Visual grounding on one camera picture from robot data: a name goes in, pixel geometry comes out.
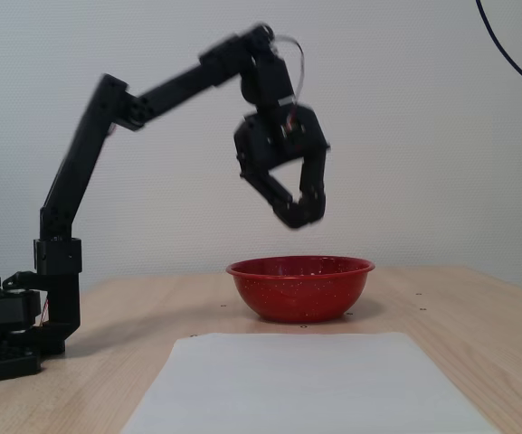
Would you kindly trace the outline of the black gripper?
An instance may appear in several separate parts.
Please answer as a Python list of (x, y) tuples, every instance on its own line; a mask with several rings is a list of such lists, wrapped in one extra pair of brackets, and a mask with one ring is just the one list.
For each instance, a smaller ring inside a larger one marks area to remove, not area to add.
[[(238, 126), (234, 142), (243, 170), (241, 178), (266, 200), (285, 226), (296, 230), (322, 219), (329, 145), (311, 108), (293, 104), (258, 108)], [(261, 172), (296, 159), (303, 159), (298, 203), (272, 175)]]

